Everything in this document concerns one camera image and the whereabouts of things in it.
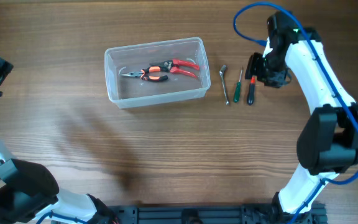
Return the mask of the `black red handled screwdriver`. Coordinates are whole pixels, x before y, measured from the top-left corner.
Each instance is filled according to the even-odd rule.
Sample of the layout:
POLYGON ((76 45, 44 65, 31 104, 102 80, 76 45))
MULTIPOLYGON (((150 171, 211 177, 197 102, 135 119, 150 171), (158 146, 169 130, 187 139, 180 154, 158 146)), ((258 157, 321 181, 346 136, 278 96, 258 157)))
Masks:
POLYGON ((249 91, 247 94, 247 104, 254 104, 254 91, 255 91, 255 77, 252 77, 249 83, 249 91))

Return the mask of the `green handled screwdriver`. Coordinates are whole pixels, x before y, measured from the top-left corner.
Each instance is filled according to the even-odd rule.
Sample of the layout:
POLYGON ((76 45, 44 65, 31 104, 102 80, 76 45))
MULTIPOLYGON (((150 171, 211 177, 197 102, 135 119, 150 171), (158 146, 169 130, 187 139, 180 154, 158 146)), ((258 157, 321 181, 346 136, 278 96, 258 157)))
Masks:
POLYGON ((233 98, 234 103, 239 102, 239 98, 240 98, 240 94, 241 94, 241 81, 242 81, 243 73, 244 73, 244 68, 241 67, 241 71, 240 71, 240 74, 239 74, 239 79, 238 79, 238 82, 236 83, 236 89, 235 89, 235 92, 234 92, 234 98, 233 98))

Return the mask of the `silver socket wrench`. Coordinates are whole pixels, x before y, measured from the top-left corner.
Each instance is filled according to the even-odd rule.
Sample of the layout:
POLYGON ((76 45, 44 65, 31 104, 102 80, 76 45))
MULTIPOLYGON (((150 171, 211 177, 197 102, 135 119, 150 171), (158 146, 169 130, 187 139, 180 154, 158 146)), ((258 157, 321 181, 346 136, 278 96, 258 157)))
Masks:
POLYGON ((227 65, 223 65, 221 67, 221 69, 219 70, 219 76, 221 77, 221 82, 222 82, 223 91, 224 91, 224 97, 226 99, 226 105, 229 105, 229 97, 227 94, 226 82, 224 79, 224 72, 226 71, 226 69, 227 69, 227 65))

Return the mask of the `red handled pruning shears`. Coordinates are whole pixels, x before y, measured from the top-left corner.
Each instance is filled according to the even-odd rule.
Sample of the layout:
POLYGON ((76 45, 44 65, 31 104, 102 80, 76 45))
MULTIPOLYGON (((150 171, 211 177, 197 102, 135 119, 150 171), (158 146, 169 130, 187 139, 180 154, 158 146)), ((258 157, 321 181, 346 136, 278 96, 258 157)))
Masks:
POLYGON ((153 72, 167 72, 172 74, 181 74, 186 75, 191 78, 198 78, 194 73, 191 73, 187 70, 181 69, 181 67, 188 67, 192 68, 194 70, 199 70, 200 67, 193 63, 186 60, 180 60, 180 59, 170 59, 163 62, 158 63, 151 63, 150 67, 148 68, 148 71, 153 72))

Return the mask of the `clear plastic container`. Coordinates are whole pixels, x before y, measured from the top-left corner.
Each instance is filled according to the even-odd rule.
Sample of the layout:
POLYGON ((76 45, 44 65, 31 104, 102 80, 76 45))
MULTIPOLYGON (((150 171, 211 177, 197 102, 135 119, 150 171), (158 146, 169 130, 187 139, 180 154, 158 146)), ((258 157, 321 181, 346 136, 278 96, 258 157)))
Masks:
POLYGON ((211 86, 208 59, 199 37, 107 49, 104 70, 108 97, 120 109, 202 98, 211 86), (119 76, 120 73, 140 71, 149 68, 151 63, 174 58, 197 64, 199 70, 188 67, 181 69, 194 73, 198 78, 156 72, 151 75, 167 75, 168 80, 148 82, 119 76))

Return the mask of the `orange black needle-nose pliers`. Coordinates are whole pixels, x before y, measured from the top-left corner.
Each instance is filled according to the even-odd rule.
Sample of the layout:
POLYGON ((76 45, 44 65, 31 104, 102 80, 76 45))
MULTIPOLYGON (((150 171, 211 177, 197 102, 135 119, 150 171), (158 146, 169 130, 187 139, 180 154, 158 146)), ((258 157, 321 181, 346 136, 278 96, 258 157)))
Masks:
POLYGON ((148 82, 164 82, 168 80, 167 75, 163 75, 163 76, 151 75, 151 73, 156 73, 156 72, 166 72, 166 70, 159 66, 153 66, 146 69, 142 69, 140 71, 120 73, 119 76, 140 78, 141 80, 148 81, 148 82))

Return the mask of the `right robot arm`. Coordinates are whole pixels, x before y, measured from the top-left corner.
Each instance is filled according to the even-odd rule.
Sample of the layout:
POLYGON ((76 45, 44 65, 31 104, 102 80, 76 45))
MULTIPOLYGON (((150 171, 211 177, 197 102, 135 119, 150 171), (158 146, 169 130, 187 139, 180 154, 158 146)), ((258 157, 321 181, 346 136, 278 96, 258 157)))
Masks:
POLYGON ((310 109, 296 142, 298 166, 268 214, 270 223, 295 223, 326 184, 339 185, 339 175, 358 166, 358 104, 335 76, 315 29, 285 10, 271 15, 267 27, 265 50, 250 57, 246 79, 280 88, 296 78, 310 109))

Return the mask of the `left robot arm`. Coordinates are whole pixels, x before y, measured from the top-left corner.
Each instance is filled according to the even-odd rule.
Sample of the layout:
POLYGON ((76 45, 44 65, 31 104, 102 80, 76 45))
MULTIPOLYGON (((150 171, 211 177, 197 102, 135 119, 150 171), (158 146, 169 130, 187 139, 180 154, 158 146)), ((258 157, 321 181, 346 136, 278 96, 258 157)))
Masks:
POLYGON ((42 164, 17 159, 0 138, 0 223, 119 223, 100 199, 61 189, 42 164))

